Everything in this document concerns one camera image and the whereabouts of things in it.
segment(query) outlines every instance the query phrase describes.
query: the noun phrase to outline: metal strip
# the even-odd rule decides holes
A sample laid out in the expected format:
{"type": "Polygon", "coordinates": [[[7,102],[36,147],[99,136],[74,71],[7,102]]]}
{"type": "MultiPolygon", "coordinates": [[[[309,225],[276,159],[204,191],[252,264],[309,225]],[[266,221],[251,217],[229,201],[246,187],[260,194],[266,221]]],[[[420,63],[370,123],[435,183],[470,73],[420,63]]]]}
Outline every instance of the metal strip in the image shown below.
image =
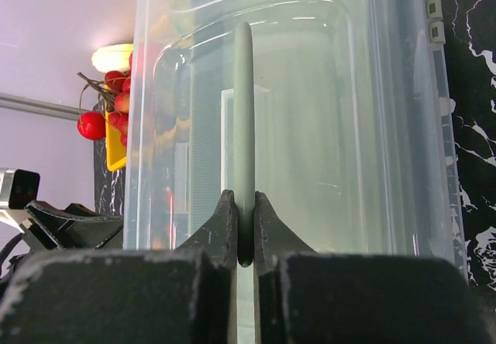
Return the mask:
{"type": "Polygon", "coordinates": [[[51,102],[32,100],[29,98],[20,98],[18,96],[0,93],[0,108],[17,110],[19,112],[28,112],[48,117],[69,119],[77,121],[81,113],[88,110],[72,108],[70,106],[57,105],[51,102]]]}

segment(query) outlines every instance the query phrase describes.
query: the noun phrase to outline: red fruit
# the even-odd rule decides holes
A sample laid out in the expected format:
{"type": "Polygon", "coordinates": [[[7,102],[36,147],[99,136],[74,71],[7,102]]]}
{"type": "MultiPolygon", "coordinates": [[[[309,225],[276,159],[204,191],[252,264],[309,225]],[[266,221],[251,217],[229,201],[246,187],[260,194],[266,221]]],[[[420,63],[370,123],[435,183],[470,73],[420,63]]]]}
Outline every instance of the red fruit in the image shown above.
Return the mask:
{"type": "Polygon", "coordinates": [[[109,113],[108,117],[107,117],[109,125],[111,125],[112,127],[116,127],[117,122],[119,121],[119,118],[121,118],[121,113],[119,113],[119,112],[109,113]]]}
{"type": "Polygon", "coordinates": [[[121,132],[121,134],[127,136],[128,125],[129,125],[129,115],[122,114],[115,127],[121,132]]]}
{"type": "Polygon", "coordinates": [[[121,144],[127,148],[127,135],[121,135],[121,144]]]}
{"type": "Polygon", "coordinates": [[[86,139],[104,139],[105,118],[99,112],[86,112],[77,121],[77,130],[86,139]]]}
{"type": "Polygon", "coordinates": [[[121,91],[125,80],[126,76],[120,71],[109,71],[105,73],[105,84],[113,91],[121,91]]]}
{"type": "Polygon", "coordinates": [[[131,92],[131,77],[127,77],[122,84],[122,92],[131,92]]]}
{"type": "Polygon", "coordinates": [[[129,112],[129,93],[121,92],[115,97],[115,108],[121,113],[129,112]]]}

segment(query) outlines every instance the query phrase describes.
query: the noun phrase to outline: white wall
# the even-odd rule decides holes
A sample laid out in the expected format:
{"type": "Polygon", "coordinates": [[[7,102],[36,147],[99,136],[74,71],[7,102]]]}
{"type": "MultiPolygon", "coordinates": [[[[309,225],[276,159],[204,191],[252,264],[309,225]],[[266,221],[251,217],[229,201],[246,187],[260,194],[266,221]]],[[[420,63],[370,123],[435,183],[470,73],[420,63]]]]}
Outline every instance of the white wall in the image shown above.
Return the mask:
{"type": "MultiPolygon", "coordinates": [[[[76,202],[95,209],[93,143],[79,135],[75,121],[0,108],[0,137],[0,167],[40,174],[38,199],[56,208],[76,202]]],[[[16,233],[0,222],[0,248],[16,233]]],[[[12,255],[26,251],[22,244],[12,255]]]]}

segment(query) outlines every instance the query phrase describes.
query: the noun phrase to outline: transparent storage box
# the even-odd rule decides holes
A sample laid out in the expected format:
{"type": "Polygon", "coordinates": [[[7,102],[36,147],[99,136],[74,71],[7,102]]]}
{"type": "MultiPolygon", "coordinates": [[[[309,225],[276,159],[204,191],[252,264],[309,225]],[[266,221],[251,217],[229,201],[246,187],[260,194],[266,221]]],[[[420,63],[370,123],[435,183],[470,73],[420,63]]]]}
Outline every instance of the transparent storage box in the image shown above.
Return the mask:
{"type": "Polygon", "coordinates": [[[232,188],[234,32],[248,22],[255,186],[279,218],[319,252],[438,256],[464,273],[427,1],[139,0],[125,248],[177,247],[232,188]]]}

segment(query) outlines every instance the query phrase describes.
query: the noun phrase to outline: yellow container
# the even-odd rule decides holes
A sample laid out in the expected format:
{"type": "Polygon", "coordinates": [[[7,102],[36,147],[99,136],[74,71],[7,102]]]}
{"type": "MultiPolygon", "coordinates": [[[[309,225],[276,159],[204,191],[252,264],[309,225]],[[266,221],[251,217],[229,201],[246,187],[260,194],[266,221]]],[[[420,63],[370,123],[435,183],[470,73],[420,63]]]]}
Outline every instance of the yellow container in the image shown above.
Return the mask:
{"type": "MultiPolygon", "coordinates": [[[[105,120],[109,120],[109,112],[105,111],[105,120]]],[[[107,168],[109,171],[117,171],[126,166],[126,148],[121,144],[121,132],[114,129],[109,122],[105,122],[105,133],[107,135],[107,168]]]]}

